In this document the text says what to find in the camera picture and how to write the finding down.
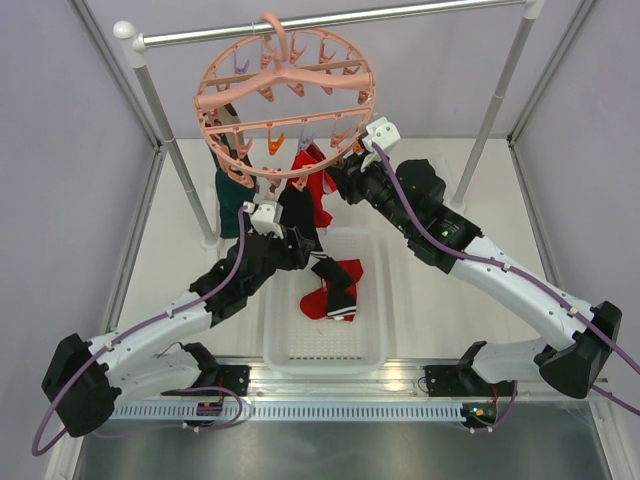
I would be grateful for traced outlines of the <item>pink round clip hanger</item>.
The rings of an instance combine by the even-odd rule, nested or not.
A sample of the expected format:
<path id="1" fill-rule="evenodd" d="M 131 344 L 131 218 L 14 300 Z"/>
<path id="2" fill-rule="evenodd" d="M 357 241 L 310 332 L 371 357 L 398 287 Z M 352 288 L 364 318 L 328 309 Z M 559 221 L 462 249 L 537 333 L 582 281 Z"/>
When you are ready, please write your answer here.
<path id="1" fill-rule="evenodd" d="M 237 183 L 252 187 L 259 177 L 302 182 L 355 145 L 374 113 L 375 74 L 361 51 L 334 32 L 286 30 L 270 12 L 259 20 L 274 32 L 244 36 L 223 50 L 200 80 L 194 111 L 204 140 Z M 219 121 L 227 104 L 239 124 Z M 244 134 L 236 151 L 224 141 L 227 131 Z M 324 161 L 297 170 L 269 166 L 285 141 L 314 134 L 329 139 Z"/>

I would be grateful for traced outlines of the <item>black sock white stripes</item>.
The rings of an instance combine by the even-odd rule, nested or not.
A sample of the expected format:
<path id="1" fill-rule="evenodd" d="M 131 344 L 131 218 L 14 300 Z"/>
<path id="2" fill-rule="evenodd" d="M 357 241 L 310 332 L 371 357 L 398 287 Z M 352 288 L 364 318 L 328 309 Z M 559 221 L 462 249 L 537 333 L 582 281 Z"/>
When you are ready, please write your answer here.
<path id="1" fill-rule="evenodd" d="M 309 316 L 336 321 L 352 322 L 357 311 L 356 285 L 363 275 L 359 259 L 334 260 L 325 258 L 318 261 L 312 271 L 323 281 L 309 300 Z"/>

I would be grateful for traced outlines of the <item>cream brown sock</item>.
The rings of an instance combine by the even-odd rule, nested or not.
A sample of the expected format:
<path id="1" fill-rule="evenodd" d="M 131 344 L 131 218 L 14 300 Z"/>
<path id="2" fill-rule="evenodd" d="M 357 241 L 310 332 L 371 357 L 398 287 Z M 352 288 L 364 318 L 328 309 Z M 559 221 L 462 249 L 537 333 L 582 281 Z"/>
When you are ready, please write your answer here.
<path id="1" fill-rule="evenodd" d="M 222 125 L 235 125 L 240 123 L 240 118 L 232 104 L 227 104 L 220 110 L 219 121 Z M 224 141 L 231 151 L 236 151 L 238 144 L 244 143 L 244 134 L 242 132 L 234 134 L 232 131 L 227 131 L 224 133 Z"/>

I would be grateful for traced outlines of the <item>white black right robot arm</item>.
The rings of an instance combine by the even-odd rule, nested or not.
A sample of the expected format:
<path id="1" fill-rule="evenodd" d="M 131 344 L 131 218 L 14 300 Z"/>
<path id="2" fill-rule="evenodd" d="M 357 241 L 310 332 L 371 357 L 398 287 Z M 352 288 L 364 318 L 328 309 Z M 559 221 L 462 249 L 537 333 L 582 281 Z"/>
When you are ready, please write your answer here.
<path id="1" fill-rule="evenodd" d="M 535 340 L 473 343 L 458 361 L 459 388 L 478 395 L 491 384 L 543 380 L 583 399 L 612 353 L 622 313 L 573 298 L 513 261 L 481 229 L 444 205 L 446 184 L 426 159 L 363 168 L 352 154 L 328 173 L 343 200 L 366 201 L 401 232 L 423 263 L 475 286 L 524 320 Z"/>

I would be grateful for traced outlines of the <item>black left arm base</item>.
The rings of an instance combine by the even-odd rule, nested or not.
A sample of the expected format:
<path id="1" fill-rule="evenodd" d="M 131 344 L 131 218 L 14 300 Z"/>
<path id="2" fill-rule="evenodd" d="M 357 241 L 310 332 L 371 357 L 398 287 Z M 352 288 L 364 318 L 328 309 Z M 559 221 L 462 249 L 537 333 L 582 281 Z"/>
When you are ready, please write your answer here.
<path id="1" fill-rule="evenodd" d="M 191 355 L 199 369 L 195 382 L 185 388 L 187 396 L 221 395 L 221 392 L 206 390 L 206 387 L 225 388 L 240 397 L 247 395 L 249 365 L 222 364 L 201 343 L 188 343 L 181 349 Z"/>

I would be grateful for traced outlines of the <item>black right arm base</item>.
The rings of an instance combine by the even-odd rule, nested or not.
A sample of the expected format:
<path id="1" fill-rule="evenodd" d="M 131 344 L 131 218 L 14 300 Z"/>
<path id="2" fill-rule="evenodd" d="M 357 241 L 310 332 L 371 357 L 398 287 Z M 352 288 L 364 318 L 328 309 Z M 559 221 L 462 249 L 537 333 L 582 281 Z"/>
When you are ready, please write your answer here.
<path id="1" fill-rule="evenodd" d="M 487 345 L 474 342 L 456 363 L 430 364 L 423 367 L 427 392 L 431 397 L 491 398 L 510 397 L 514 381 L 487 382 L 472 368 L 475 357 Z"/>

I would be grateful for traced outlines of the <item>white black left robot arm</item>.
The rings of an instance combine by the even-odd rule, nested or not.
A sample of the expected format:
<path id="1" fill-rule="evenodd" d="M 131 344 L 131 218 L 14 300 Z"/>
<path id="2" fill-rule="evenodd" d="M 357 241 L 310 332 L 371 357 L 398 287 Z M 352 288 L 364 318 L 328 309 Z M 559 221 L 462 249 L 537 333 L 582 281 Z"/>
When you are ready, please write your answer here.
<path id="1" fill-rule="evenodd" d="M 73 333 L 53 354 L 41 388 L 64 433 L 82 437 L 120 407 L 161 393 L 215 390 L 214 357 L 191 343 L 166 348 L 234 316 L 277 271 L 304 269 L 315 242 L 297 227 L 281 236 L 245 233 L 204 275 L 163 311 L 126 330 L 82 339 Z"/>

